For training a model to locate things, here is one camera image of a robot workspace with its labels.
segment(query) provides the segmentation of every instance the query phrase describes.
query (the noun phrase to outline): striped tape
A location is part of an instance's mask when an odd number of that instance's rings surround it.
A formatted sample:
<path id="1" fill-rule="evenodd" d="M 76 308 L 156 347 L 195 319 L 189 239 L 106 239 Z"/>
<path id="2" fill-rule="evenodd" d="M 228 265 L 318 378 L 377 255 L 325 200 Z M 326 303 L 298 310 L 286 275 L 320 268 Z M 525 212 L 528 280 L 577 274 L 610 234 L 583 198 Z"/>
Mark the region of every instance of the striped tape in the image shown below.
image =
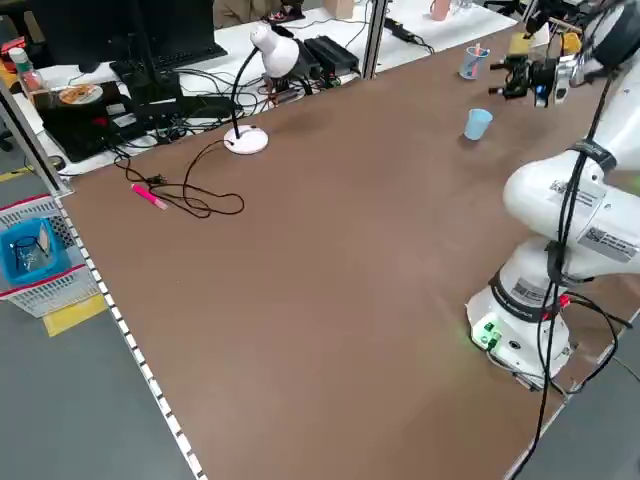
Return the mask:
<path id="1" fill-rule="evenodd" d="M 129 351 L 131 352 L 131 355 L 133 355 L 133 358 L 135 359 L 138 365 L 138 368 L 140 369 L 140 372 L 142 373 L 143 377 L 147 381 L 147 386 L 149 387 L 149 390 L 151 390 L 151 393 L 153 394 L 154 398 L 156 399 L 156 403 L 160 408 L 160 411 L 162 412 L 165 418 L 165 421 L 167 422 L 169 431 L 171 431 L 171 434 L 173 435 L 176 443 L 178 444 L 178 448 L 182 452 L 184 459 L 186 460 L 187 464 L 189 465 L 189 468 L 191 469 L 194 477 L 197 480 L 207 480 L 207 476 L 204 474 L 204 471 L 202 470 L 202 466 L 200 465 L 200 462 L 198 461 L 196 454 L 193 452 L 193 449 L 191 448 L 191 443 L 187 439 L 187 436 L 185 435 L 185 433 L 182 431 L 182 427 L 180 426 L 178 419 L 176 418 L 173 411 L 171 410 L 171 406 L 169 405 L 167 398 L 162 393 L 162 390 L 160 388 L 160 385 L 158 384 L 158 381 L 153 376 L 151 367 L 149 367 L 147 360 L 144 358 L 144 355 L 142 355 L 142 352 L 140 351 L 140 347 L 138 346 L 138 343 L 136 342 L 133 334 L 131 333 L 129 326 L 125 322 L 124 318 L 122 318 L 122 313 L 116 306 L 113 296 L 109 293 L 109 288 L 107 287 L 107 284 L 104 282 L 102 275 L 100 275 L 100 272 L 98 272 L 95 262 L 91 259 L 91 256 L 89 255 L 89 252 L 86 249 L 84 242 L 80 239 L 77 229 L 73 226 L 73 223 L 69 218 L 69 214 L 63 208 L 62 202 L 59 199 L 56 199 L 56 204 L 67 226 L 69 227 L 69 231 L 73 236 L 73 239 L 76 245 L 78 246 L 78 248 L 80 248 L 80 253 L 84 257 L 87 263 L 87 267 L 89 267 L 89 270 L 93 275 L 93 278 L 96 280 L 98 284 L 100 293 L 102 293 L 102 296 L 104 297 L 104 300 L 107 303 L 109 310 L 111 311 L 111 315 L 113 316 L 116 324 L 118 325 L 118 328 L 120 329 L 120 333 L 122 334 L 122 337 L 127 343 L 127 346 L 129 347 Z"/>

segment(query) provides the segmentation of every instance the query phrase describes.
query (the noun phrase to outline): basket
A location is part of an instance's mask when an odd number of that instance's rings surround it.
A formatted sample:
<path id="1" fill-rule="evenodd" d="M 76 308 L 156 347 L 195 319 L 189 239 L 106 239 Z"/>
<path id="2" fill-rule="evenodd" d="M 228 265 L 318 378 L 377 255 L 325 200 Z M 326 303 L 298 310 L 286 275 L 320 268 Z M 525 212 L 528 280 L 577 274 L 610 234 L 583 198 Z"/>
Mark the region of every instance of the basket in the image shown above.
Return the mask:
<path id="1" fill-rule="evenodd" d="M 31 197 L 1 207 L 0 232 L 33 218 L 49 220 L 62 248 L 69 255 L 70 268 L 29 285 L 9 287 L 0 292 L 0 300 L 9 301 L 34 317 L 43 317 L 100 293 L 91 270 L 75 246 L 73 236 L 50 195 Z"/>
<path id="2" fill-rule="evenodd" d="M 39 318 L 98 293 L 100 290 L 89 268 L 77 265 L 40 282 L 0 293 L 0 300 L 7 300 Z"/>
<path id="3" fill-rule="evenodd" d="M 33 238 L 40 235 L 41 228 L 47 232 L 50 239 L 50 251 L 47 253 L 48 264 L 34 271 L 21 271 L 19 262 L 16 262 L 17 253 L 14 244 L 24 238 Z M 51 222 L 46 218 L 32 218 L 18 223 L 4 232 L 0 232 L 0 262 L 2 271 L 11 286 L 28 285 L 39 282 L 53 275 L 68 270 L 71 267 L 69 255 L 66 249 L 53 233 Z"/>

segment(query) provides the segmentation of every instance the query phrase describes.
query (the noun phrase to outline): white desk lamp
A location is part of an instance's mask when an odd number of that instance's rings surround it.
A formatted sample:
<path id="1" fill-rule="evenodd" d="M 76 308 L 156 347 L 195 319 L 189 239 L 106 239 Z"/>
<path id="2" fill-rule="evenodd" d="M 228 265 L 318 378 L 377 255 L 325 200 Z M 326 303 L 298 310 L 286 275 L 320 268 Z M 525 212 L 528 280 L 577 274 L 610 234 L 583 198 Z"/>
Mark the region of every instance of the white desk lamp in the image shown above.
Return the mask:
<path id="1" fill-rule="evenodd" d="M 238 89 L 242 72 L 244 72 L 244 69 L 256 53 L 262 53 L 264 69 L 271 78 L 285 76 L 293 70 L 293 67 L 298 62 L 300 49 L 295 40 L 278 35 L 268 25 L 258 25 L 251 32 L 251 43 L 253 43 L 254 48 L 240 67 L 231 89 L 232 102 L 235 101 L 236 90 Z M 224 144 L 233 153 L 251 155 L 260 152 L 269 143 L 267 133 L 255 125 L 238 126 L 235 108 L 231 109 L 231 121 L 233 122 L 233 128 L 225 134 Z"/>

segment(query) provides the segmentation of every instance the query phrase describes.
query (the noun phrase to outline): computer monitor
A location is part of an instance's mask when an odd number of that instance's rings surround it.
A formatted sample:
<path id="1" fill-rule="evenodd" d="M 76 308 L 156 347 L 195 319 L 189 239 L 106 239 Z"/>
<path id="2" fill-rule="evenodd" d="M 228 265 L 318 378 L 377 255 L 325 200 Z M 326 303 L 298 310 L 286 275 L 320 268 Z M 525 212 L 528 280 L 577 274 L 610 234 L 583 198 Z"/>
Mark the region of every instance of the computer monitor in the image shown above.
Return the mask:
<path id="1" fill-rule="evenodd" d="M 152 56 L 226 53 L 214 41 L 211 0 L 133 1 L 139 2 Z M 55 63 L 87 64 L 140 59 L 131 2 L 31 0 L 31 9 Z"/>

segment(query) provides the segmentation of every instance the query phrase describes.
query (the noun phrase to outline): bottle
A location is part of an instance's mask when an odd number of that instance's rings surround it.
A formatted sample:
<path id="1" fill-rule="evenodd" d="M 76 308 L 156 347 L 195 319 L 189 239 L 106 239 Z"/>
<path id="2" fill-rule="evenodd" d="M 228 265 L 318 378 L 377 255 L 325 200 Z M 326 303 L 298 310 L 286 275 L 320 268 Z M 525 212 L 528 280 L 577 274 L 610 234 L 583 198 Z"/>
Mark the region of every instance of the bottle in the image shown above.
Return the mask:
<path id="1" fill-rule="evenodd" d="M 447 18 L 450 3 L 451 0 L 434 0 L 431 4 L 431 18 L 437 22 L 441 22 Z"/>
<path id="2" fill-rule="evenodd" d="M 33 102 L 33 95 L 36 93 L 49 91 L 42 75 L 33 68 L 33 64 L 24 49 L 19 47 L 12 48 L 9 50 L 9 57 L 16 65 L 16 73 L 22 86 L 22 91 L 29 100 Z"/>

